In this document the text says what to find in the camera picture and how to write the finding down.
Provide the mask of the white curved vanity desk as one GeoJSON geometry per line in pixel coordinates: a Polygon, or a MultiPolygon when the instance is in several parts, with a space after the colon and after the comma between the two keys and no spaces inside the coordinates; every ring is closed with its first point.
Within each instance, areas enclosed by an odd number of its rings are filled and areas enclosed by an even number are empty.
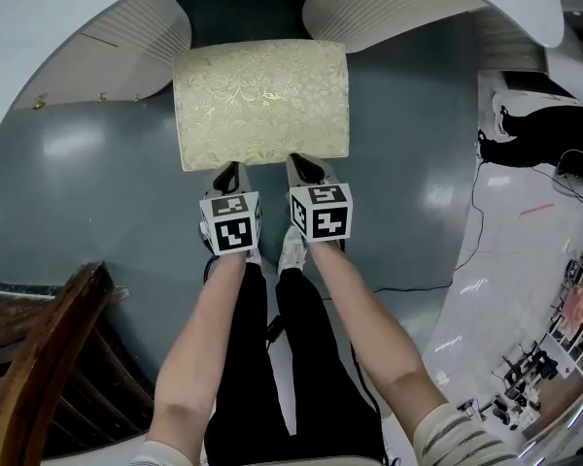
{"type": "MultiPolygon", "coordinates": [[[[305,0],[302,22],[311,37],[358,52],[486,7],[547,49],[563,40],[560,0],[305,0]]],[[[0,0],[0,125],[45,63],[83,31],[161,60],[187,41],[188,26],[180,7],[155,0],[0,0]]]]}

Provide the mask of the person's right forearm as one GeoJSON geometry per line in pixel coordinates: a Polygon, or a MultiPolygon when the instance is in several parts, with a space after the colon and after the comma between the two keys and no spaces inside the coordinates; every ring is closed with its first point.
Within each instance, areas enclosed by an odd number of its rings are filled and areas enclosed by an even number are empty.
{"type": "Polygon", "coordinates": [[[446,398],[432,382],[412,339],[344,252],[333,242],[311,243],[309,250],[358,360],[411,438],[446,398]]]}

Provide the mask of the black metal stand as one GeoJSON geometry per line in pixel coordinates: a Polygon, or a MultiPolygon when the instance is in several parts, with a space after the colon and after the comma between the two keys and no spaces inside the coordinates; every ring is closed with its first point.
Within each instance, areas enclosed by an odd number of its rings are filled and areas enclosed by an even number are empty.
{"type": "Polygon", "coordinates": [[[506,356],[502,357],[507,365],[507,371],[501,378],[505,384],[503,394],[512,400],[524,395],[525,390],[539,379],[553,380],[559,374],[558,362],[538,342],[534,342],[529,351],[524,351],[522,346],[520,348],[522,354],[517,361],[512,362],[506,356]]]}

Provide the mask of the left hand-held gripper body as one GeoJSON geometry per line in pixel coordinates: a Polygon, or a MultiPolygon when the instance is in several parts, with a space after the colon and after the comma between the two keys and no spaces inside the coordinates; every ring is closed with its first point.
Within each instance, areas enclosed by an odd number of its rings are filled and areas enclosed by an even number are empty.
{"type": "Polygon", "coordinates": [[[215,256],[258,248],[261,207],[257,191],[202,199],[200,231],[215,256]]]}

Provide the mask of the person's striped cream shirt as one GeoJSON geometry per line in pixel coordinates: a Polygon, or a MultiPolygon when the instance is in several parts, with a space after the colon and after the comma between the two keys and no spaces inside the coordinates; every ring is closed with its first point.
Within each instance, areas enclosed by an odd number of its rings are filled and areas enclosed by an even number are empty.
{"type": "MultiPolygon", "coordinates": [[[[502,440],[486,432],[478,420],[443,404],[417,426],[413,437],[417,466],[526,466],[502,440]]],[[[128,466],[193,466],[179,451],[146,441],[128,466]]],[[[360,456],[297,459],[250,466],[383,466],[360,456]]]]}

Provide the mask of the cream cushioned stool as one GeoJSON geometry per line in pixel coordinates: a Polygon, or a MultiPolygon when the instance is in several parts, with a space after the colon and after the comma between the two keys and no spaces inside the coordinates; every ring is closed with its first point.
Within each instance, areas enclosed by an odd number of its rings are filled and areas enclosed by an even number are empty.
{"type": "Polygon", "coordinates": [[[342,44],[227,43],[175,58],[173,94],[186,172],[280,163],[294,152],[349,154],[349,73],[342,44]]]}

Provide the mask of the person's left forearm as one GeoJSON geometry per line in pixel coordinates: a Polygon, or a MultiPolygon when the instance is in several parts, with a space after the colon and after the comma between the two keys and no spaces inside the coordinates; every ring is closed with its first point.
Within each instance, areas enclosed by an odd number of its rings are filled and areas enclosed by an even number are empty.
{"type": "Polygon", "coordinates": [[[219,258],[156,379],[148,439],[176,449],[193,465],[215,406],[246,265],[243,253],[219,258]]]}

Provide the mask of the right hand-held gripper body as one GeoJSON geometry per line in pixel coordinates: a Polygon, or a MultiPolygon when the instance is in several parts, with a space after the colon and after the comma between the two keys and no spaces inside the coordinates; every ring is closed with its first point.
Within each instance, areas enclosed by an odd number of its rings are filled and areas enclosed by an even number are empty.
{"type": "Polygon", "coordinates": [[[291,187],[291,224],[310,243],[347,240],[353,199],[347,183],[291,187]]]}

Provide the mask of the person's white right shoe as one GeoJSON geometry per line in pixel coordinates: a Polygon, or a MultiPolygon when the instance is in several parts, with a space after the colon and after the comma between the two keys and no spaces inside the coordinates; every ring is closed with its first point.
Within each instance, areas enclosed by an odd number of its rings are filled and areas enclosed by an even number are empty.
{"type": "Polygon", "coordinates": [[[289,269],[302,271],[306,261],[307,248],[300,231],[291,226],[283,241],[278,263],[278,276],[289,269]]]}

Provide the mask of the dark wooden bed frame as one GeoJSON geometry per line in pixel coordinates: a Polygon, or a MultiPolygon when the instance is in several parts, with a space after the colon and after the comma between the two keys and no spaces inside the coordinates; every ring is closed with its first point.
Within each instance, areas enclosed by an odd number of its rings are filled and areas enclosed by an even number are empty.
{"type": "Polygon", "coordinates": [[[0,283],[0,466],[40,466],[147,432],[154,386],[104,314],[128,294],[104,262],[63,286],[0,283]]]}

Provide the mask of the person's black trousers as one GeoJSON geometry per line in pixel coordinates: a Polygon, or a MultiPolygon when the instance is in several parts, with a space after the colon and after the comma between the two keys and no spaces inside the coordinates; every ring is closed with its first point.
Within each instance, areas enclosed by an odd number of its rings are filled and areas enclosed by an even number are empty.
{"type": "Polygon", "coordinates": [[[319,291],[292,267],[280,273],[277,304],[291,348],[296,432],[286,426],[266,350],[267,292],[246,267],[234,310],[216,410],[204,438],[210,466],[356,456],[381,461],[379,417],[340,360],[319,291]]]}

